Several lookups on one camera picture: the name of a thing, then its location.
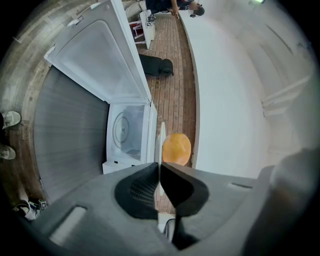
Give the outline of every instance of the wooden floor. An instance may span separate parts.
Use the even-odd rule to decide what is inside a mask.
[[[4,130],[3,144],[16,151],[14,160],[0,159],[0,179],[12,206],[19,202],[18,190],[23,187],[29,198],[45,198],[40,182],[34,149],[36,102],[49,64],[43,56],[59,33],[95,0],[49,0],[34,10],[0,66],[0,111],[21,113],[21,124]],[[196,105],[191,54],[180,20],[171,15],[157,15],[155,40],[150,49],[139,45],[141,54],[170,59],[175,76],[147,77],[158,111],[158,133],[162,121],[166,133],[186,134],[192,148],[195,142]],[[156,195],[156,208],[161,213],[174,213],[166,196]]]
[[[169,59],[174,76],[151,77],[147,82],[158,112],[157,134],[165,122],[166,134],[184,133],[194,148],[196,133],[196,92],[191,53],[186,32],[180,19],[170,14],[158,14],[155,20],[155,39],[149,50],[137,44],[140,54]],[[191,158],[187,163],[191,167]],[[155,195],[155,206],[160,213],[174,214],[175,210],[166,195]]]

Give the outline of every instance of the person's foot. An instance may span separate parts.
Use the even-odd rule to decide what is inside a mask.
[[[0,158],[11,160],[16,157],[16,152],[10,146],[0,143]]]
[[[2,113],[3,116],[3,127],[2,129],[8,128],[10,126],[15,126],[20,123],[21,115],[15,111],[8,111]]]

